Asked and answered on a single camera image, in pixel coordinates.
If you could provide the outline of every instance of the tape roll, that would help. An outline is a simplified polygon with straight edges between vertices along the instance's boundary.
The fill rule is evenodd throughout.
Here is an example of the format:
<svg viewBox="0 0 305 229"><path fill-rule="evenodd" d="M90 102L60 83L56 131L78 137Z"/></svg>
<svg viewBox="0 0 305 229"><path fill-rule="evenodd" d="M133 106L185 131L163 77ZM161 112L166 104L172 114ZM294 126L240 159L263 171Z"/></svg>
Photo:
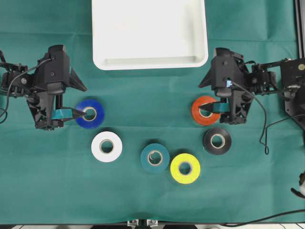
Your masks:
<svg viewBox="0 0 305 229"><path fill-rule="evenodd" d="M213 143L213 138L219 137L221 142L218 144ZM229 151L231 148L232 140L230 134L220 128L208 130L203 137L203 146L211 154L222 155Z"/></svg>
<svg viewBox="0 0 305 229"><path fill-rule="evenodd" d="M110 142L112 144L112 150L109 153L105 153L102 150L102 144ZM91 151L93 156L102 162L112 162L116 160L122 153L123 145L122 141L113 132L105 131L96 135L91 144Z"/></svg>
<svg viewBox="0 0 305 229"><path fill-rule="evenodd" d="M200 106L204 104L214 103L216 100L209 96L202 96L199 99L197 99L193 105L192 105L192 116L193 119L201 124L201 125L212 125L213 123L217 122L217 120L220 118L220 114L213 114L211 113L209 116L204 116L200 112Z"/></svg>
<svg viewBox="0 0 305 229"><path fill-rule="evenodd" d="M153 161L154 155L159 156L159 160ZM161 144L150 144L145 147L141 153L141 164L143 168L151 173L160 173L164 171L170 163L170 154Z"/></svg>
<svg viewBox="0 0 305 229"><path fill-rule="evenodd" d="M80 102L76 106L76 110L87 112L89 110L94 111L94 116L92 119L86 119L86 117L77 118L75 121L77 124L85 129L95 129L99 127L105 117L105 112L103 106L94 99L87 99Z"/></svg>
<svg viewBox="0 0 305 229"><path fill-rule="evenodd" d="M190 166L188 174L183 174L180 171L180 167L183 163L187 163ZM180 184L191 184L200 175L200 164L197 158L190 154L179 154L171 163L171 175Z"/></svg>

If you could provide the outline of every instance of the black cable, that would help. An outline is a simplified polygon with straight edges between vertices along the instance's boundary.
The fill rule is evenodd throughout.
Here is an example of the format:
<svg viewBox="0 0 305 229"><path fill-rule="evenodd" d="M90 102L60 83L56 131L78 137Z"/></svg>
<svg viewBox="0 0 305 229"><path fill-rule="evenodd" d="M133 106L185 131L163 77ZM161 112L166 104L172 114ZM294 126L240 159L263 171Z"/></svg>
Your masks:
<svg viewBox="0 0 305 229"><path fill-rule="evenodd" d="M30 69L24 71L23 73L21 73L21 74L15 76L15 78L11 81L11 83L10 83L10 85L9 85L9 88L8 88L8 92L7 92L6 106L5 106L4 109L1 108L1 110L2 110L3 112L0 114L0 118L1 118L4 114L6 114L6 115L5 115L4 120L2 120L2 121L0 122L0 124L4 123L4 121L6 120L6 118L7 118L7 116L8 116L7 111L8 111L9 102L10 102L10 88L11 88L12 84L14 83L14 81L17 80L18 78L20 78L21 76L25 75L26 73L28 73L28 72L30 72L30 71L33 71L33 70L35 70L36 68L39 68L40 66L42 66L42 65L43 65L44 63L46 63L47 61L51 61L51 60L52 60L52 59L46 59L46 60L44 60L44 61L41 61L41 62L40 62L38 65L36 65L35 67L32 67L32 68L30 68Z"/></svg>
<svg viewBox="0 0 305 229"><path fill-rule="evenodd" d="M269 154L269 147L267 146L266 143L262 142L262 139L264 137L264 133L265 133L265 129L266 129L266 125L267 125L267 112L266 109L264 108L264 106L262 105L262 103L259 101L259 99L253 95L251 92L249 92L247 89L243 88L241 85L231 81L232 84L236 87L239 87L240 89L242 89L243 91L245 91L247 94L249 94L252 98L254 98L258 104L260 105L260 107L262 108L263 112L264 112L264 126L263 126L263 131L261 134L261 137L259 138L259 143L265 146L265 154L268 155Z"/></svg>
<svg viewBox="0 0 305 229"><path fill-rule="evenodd" d="M281 225L284 229L286 229L286 227L283 224L279 223L279 225Z"/></svg>
<svg viewBox="0 0 305 229"><path fill-rule="evenodd" d="M296 225L298 225L300 228L304 229L303 227L301 227L299 224L296 223Z"/></svg>
<svg viewBox="0 0 305 229"><path fill-rule="evenodd" d="M265 133L265 143L267 145L267 133L268 133L268 128L271 127L272 125L275 125L275 124L278 124L278 123L281 123L283 121L286 121L286 120L289 120L289 119L292 119L292 118L297 118L297 117L301 117L301 116L305 116L305 114L297 114L295 116L291 116L291 117L288 117L288 118L284 118L284 119L281 119L277 122L274 122L274 123L271 123L269 124L267 127L266 127L266 133Z"/></svg>
<svg viewBox="0 0 305 229"><path fill-rule="evenodd" d="M242 68L242 67L244 67L246 64L251 64L251 63L256 64L255 61L248 61L248 62L242 63L241 65L239 65L239 67Z"/></svg>
<svg viewBox="0 0 305 229"><path fill-rule="evenodd" d="M244 225L248 225L248 224L253 224L253 223L258 223L258 222L262 222L268 219L272 219L272 218L276 218L279 216L285 216L285 215L291 215L291 214L296 214L296 213L301 213L301 212L305 212L305 209L301 209L301 210L295 210L295 211L286 211L286 212L282 212L273 216L268 216L262 219L256 219L250 222L246 222L246 223L239 223L239 224L235 224L235 225L228 225L228 224L222 224L221 226L223 227L228 227L228 228L236 228L236 227L241 227Z"/></svg>

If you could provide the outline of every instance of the plastic tray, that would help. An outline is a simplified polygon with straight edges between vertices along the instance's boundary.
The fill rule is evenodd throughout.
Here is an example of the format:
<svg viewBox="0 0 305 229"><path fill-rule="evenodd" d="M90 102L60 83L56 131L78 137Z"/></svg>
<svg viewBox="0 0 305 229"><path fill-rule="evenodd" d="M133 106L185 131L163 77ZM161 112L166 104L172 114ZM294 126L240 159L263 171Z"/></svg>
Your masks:
<svg viewBox="0 0 305 229"><path fill-rule="evenodd" d="M92 0L93 61L103 70L200 67L204 0Z"/></svg>

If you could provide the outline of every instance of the blue tape roll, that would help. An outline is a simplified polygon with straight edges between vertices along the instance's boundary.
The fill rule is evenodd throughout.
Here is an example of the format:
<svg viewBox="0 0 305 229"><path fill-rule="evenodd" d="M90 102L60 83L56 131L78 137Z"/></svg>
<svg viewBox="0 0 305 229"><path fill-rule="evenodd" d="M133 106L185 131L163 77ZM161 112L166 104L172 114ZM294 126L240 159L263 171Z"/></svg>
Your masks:
<svg viewBox="0 0 305 229"><path fill-rule="evenodd" d="M76 106L76 110L83 112L86 112L86 110L90 108L93 108L96 112L96 116L92 120L86 120L84 117L80 117L75 120L79 126L85 129L95 129L99 127L104 121L105 117L104 108L98 101L94 99L84 100Z"/></svg>
<svg viewBox="0 0 305 229"><path fill-rule="evenodd" d="M157 153L161 156L161 160L158 164L153 164L149 161L152 154ZM145 147L141 153L141 164L144 169L151 173L160 173L164 171L170 163L170 154L168 150L161 144L150 144Z"/></svg>

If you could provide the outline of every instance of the green cloth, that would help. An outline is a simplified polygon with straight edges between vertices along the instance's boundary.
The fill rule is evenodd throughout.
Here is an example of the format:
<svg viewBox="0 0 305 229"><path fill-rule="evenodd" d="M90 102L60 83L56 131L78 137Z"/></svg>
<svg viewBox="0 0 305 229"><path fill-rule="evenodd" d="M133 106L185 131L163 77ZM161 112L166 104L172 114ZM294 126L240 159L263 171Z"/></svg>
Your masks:
<svg viewBox="0 0 305 229"><path fill-rule="evenodd" d="M44 132L34 128L25 99L11 99L8 120L0 126L1 224L138 218L243 222L305 208L290 192L298 187L305 158L303 131L293 121L270 128L266 156L258 143L264 116L253 102L246 124L213 125L228 130L233 141L227 154L214 156L202 144L211 126L198 125L191 115L195 99L214 96L210 88L198 88L214 48L226 47L261 63L297 58L293 1L206 0L206 15L210 58L203 67L107 72L92 61L91 1L0 1L0 49L7 61L32 67L49 46L65 44L88 91L67 89L64 105L75 107L89 97L106 112L95 130L70 121ZM277 95L259 98L269 123L286 117ZM91 153L92 139L103 130L114 131L123 142L122 155L113 163L101 163ZM169 168L147 173L140 154L150 141L166 146L171 159L179 153L196 156L202 166L199 179L181 185ZM304 216L273 221L304 221Z"/></svg>

